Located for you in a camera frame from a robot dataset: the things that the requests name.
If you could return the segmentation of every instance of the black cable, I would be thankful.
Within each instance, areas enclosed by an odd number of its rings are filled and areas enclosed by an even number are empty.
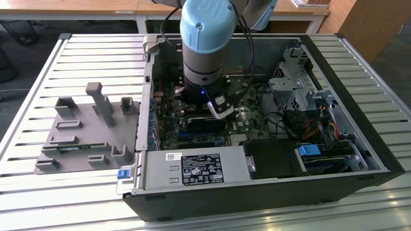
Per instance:
[[[243,21],[243,25],[246,27],[246,31],[248,33],[248,42],[250,42],[250,50],[251,50],[251,60],[250,60],[250,65],[246,68],[244,71],[247,71],[250,69],[251,66],[251,76],[254,77],[255,75],[255,44],[254,44],[254,40],[252,40],[252,35],[251,35],[251,30],[248,28],[244,16],[242,15],[242,21]]]
[[[166,37],[166,35],[164,35],[164,24],[166,24],[166,22],[168,21],[168,19],[171,18],[171,16],[174,15],[174,13],[176,13],[178,10],[179,10],[179,8],[175,8],[175,9],[172,10],[172,12],[167,15],[167,17],[166,17],[166,19],[163,20],[162,25],[160,25],[160,34],[162,34],[163,38],[166,39],[167,43],[168,43],[172,47],[175,47],[175,45],[171,43],[170,39],[168,39],[168,38]]]
[[[231,2],[232,4],[232,8],[234,8],[234,11],[235,11],[235,14],[236,14],[236,17],[238,17],[238,21],[239,21],[239,25],[243,29],[243,33],[244,33],[244,36],[246,36],[246,39],[248,41],[248,45],[250,45],[250,50],[251,50],[251,58],[250,58],[250,63],[247,65],[247,68],[243,70],[243,73],[246,73],[248,71],[250,68],[251,69],[251,76],[254,77],[255,75],[255,70],[254,70],[254,60],[255,60],[255,50],[254,50],[254,42],[252,42],[252,36],[251,36],[251,31],[250,31],[250,28],[248,28],[248,25],[247,25],[247,22],[246,22],[246,19],[243,16],[240,16],[240,13],[238,11],[238,8],[236,6],[234,5],[234,3]]]

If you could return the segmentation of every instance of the floor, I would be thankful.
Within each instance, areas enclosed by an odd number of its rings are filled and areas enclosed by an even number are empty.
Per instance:
[[[47,29],[42,23],[35,25],[40,41],[28,47],[18,45],[0,26],[0,45],[19,71],[18,77],[0,84],[0,139],[15,118],[24,101],[27,90],[2,92],[10,89],[30,89],[43,68],[62,33],[136,33],[134,21],[52,21]],[[395,90],[405,103],[411,107],[411,20],[405,24],[402,33],[395,36],[386,47],[373,67],[381,74],[391,88]]]

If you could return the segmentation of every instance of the warning label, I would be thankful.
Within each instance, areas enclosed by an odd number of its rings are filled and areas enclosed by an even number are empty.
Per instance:
[[[223,183],[220,154],[182,156],[183,184]]]

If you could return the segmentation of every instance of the barcode sticker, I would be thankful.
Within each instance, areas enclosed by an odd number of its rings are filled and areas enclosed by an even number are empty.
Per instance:
[[[167,153],[166,160],[182,160],[182,153]]]

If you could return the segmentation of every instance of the gray plastic peg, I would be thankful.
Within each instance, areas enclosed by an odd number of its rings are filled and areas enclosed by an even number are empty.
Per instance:
[[[96,107],[99,109],[100,115],[103,116],[104,122],[108,127],[116,125],[115,119],[111,115],[112,106],[107,97],[102,95],[103,85],[99,82],[88,83],[86,87],[86,93],[94,98]]]

